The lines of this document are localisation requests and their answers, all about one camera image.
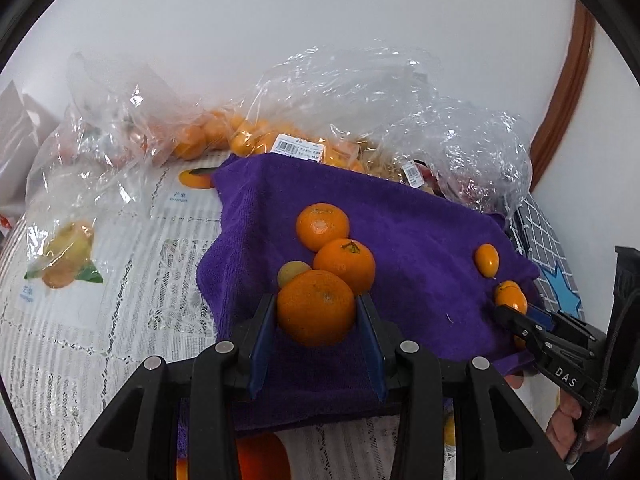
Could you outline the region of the small orange kumquat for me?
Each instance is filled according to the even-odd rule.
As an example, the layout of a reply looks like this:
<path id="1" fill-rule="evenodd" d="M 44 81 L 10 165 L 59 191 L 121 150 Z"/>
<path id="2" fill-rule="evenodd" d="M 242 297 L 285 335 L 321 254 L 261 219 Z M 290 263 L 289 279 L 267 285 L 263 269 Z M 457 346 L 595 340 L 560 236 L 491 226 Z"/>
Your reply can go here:
<path id="1" fill-rule="evenodd" d="M 497 306 L 506 306 L 526 315 L 528 301 L 524 292 L 518 286 L 499 287 L 495 293 L 495 303 Z"/>
<path id="2" fill-rule="evenodd" d="M 485 243 L 474 252 L 474 263 L 477 271 L 484 278 L 495 278 L 499 271 L 500 256 L 494 245 Z"/>
<path id="3" fill-rule="evenodd" d="M 518 348 L 518 350 L 525 350 L 526 349 L 526 342 L 521 337 L 515 336 L 514 337 L 514 342 L 515 342 L 516 348 Z"/>
<path id="4" fill-rule="evenodd" d="M 516 289 L 520 289 L 520 285 L 517 282 L 507 280 L 507 281 L 504 281 L 504 282 L 501 282 L 500 284 L 498 284 L 495 287 L 494 293 L 495 293 L 495 295 L 498 295 L 503 290 L 508 289 L 508 288 L 513 288 L 513 287 L 516 288 Z"/>

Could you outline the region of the orange with green stem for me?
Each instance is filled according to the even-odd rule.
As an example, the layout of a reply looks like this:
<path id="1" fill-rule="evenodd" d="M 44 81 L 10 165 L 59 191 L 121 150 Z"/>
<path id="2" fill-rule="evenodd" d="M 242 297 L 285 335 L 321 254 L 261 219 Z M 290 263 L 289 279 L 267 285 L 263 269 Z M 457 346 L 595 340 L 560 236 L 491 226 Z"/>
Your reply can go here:
<path id="1" fill-rule="evenodd" d="M 370 292 L 376 263 L 366 245 L 352 238 L 338 238 L 318 250 L 312 268 L 338 276 L 358 296 Z"/>

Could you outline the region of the small green-brown kiwi fruit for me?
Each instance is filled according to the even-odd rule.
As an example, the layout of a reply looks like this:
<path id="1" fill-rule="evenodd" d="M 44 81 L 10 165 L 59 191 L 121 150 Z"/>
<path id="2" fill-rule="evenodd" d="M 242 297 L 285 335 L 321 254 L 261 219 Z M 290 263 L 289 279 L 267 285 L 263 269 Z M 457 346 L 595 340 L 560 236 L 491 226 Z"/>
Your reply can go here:
<path id="1" fill-rule="evenodd" d="M 283 288 L 290 281 L 294 280 L 296 276 L 308 272 L 310 265 L 300 260 L 292 260 L 285 263 L 280 267 L 277 274 L 277 282 L 280 288 Z"/>

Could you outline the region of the large orange mandarin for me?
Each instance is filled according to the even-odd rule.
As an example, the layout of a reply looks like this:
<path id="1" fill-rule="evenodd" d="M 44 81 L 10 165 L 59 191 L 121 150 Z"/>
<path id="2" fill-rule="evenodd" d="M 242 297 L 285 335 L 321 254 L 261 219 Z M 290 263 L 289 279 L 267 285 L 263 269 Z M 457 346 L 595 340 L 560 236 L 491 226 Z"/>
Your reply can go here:
<path id="1" fill-rule="evenodd" d="M 315 203 L 300 212 L 295 229 L 302 245 L 312 252 L 318 252 L 332 240 L 349 237 L 350 225 L 347 214 L 337 206 Z"/>

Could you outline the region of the grey checked cloth blue star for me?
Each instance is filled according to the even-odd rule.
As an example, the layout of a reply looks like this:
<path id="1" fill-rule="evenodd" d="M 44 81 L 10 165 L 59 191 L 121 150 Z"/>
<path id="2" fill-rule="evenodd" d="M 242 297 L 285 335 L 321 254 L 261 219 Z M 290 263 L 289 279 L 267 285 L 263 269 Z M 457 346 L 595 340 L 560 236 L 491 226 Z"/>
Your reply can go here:
<path id="1" fill-rule="evenodd" d="M 539 270 L 534 281 L 539 299 L 537 304 L 549 312 L 562 311 L 573 318 L 585 319 L 582 300 L 574 273 L 555 230 L 541 208 L 528 194 L 506 225 L 517 252 Z"/>

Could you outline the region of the purple towel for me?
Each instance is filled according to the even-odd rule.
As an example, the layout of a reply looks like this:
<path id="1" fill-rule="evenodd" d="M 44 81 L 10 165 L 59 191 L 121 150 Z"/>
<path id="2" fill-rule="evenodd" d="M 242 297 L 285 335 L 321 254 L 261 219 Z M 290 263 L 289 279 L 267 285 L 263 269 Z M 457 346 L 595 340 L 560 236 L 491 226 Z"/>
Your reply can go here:
<path id="1" fill-rule="evenodd" d="M 526 362 L 491 318 L 496 287 L 538 270 L 501 218 L 408 185 L 276 154 L 231 157 L 213 174 L 221 231 L 196 282 L 219 338 L 279 296 L 279 330 L 242 431 L 363 415 L 380 401 L 354 331 L 356 298 L 441 358 Z"/>

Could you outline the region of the fruit print tablecloth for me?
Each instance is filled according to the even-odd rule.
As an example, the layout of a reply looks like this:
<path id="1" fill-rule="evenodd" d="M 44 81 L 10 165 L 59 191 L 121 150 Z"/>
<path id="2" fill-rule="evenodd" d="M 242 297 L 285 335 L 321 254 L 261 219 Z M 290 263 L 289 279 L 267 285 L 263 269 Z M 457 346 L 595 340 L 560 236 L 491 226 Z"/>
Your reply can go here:
<path id="1" fill-rule="evenodd" d="M 215 156 L 214 184 L 190 190 L 178 166 L 154 170 L 133 216 L 121 203 L 90 214 L 96 275 L 52 289 L 26 275 L 26 234 L 13 232 L 1 282 L 1 373 L 40 478 L 62 470 L 140 362 L 196 356 L 253 315 L 277 273 L 311 253 L 299 213 L 329 203 L 376 262 L 382 318 L 438 356 L 482 354 L 521 363 L 491 321 L 495 282 L 473 261 L 491 244 L 498 278 L 536 295 L 538 268 L 518 254 L 499 218 L 408 186 L 280 155 Z"/>

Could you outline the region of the clear crinkled plastic bag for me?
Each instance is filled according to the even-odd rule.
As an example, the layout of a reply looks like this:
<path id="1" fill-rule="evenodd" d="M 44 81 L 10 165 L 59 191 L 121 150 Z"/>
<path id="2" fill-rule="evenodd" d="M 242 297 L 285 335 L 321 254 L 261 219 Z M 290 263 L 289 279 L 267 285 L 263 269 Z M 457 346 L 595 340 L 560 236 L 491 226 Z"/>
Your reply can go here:
<path id="1" fill-rule="evenodd" d="M 532 183 L 529 123 L 448 96 L 412 104 L 372 133 L 394 162 L 424 162 L 443 196 L 511 218 Z"/>

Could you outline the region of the small clear plastic bag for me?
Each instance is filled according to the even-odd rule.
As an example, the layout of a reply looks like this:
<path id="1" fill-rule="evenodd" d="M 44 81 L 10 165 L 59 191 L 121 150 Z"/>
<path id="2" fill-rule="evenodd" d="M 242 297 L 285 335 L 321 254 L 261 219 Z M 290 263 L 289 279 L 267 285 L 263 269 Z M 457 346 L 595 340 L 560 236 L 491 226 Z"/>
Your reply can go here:
<path id="1" fill-rule="evenodd" d="M 205 113 L 149 65 L 73 54 L 70 104 L 39 149 L 26 181 L 28 280 L 63 288 L 102 282 L 96 236 L 123 216 L 149 213 L 149 174 L 174 157 Z"/>

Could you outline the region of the clear bag of oranges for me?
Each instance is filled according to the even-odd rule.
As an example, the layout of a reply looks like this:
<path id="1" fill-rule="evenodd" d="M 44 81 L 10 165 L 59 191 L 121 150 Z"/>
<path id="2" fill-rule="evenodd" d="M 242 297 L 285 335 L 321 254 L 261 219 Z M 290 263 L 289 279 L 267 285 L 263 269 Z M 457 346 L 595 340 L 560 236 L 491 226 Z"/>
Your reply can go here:
<path id="1" fill-rule="evenodd" d="M 420 50 L 384 44 L 314 47 L 267 70 L 239 99 L 188 119 L 172 154 L 193 160 L 210 151 L 239 157 L 276 152 L 297 140 L 310 157 L 360 171 L 365 148 L 420 126 L 437 96 Z"/>

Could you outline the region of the white plastic bag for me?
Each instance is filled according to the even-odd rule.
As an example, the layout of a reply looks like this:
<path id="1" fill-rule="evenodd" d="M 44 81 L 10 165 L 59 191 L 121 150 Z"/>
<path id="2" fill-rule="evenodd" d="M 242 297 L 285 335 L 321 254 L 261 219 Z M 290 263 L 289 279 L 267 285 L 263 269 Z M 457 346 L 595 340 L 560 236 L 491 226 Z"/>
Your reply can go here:
<path id="1" fill-rule="evenodd" d="M 43 141 L 58 125 L 28 94 L 10 81 L 1 92 L 1 222 L 13 224 L 25 211 L 26 180 Z"/>

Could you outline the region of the brown wooden door frame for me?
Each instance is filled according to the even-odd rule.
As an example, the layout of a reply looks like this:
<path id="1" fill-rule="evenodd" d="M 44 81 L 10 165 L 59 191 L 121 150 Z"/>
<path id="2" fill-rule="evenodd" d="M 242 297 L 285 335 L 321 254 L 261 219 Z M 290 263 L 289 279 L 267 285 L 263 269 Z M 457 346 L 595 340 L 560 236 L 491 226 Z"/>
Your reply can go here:
<path id="1" fill-rule="evenodd" d="M 588 75 L 596 20 L 588 9 L 575 0 L 565 61 L 552 93 L 547 113 L 530 147 L 533 164 L 533 190 L 550 166 L 574 117 Z"/>

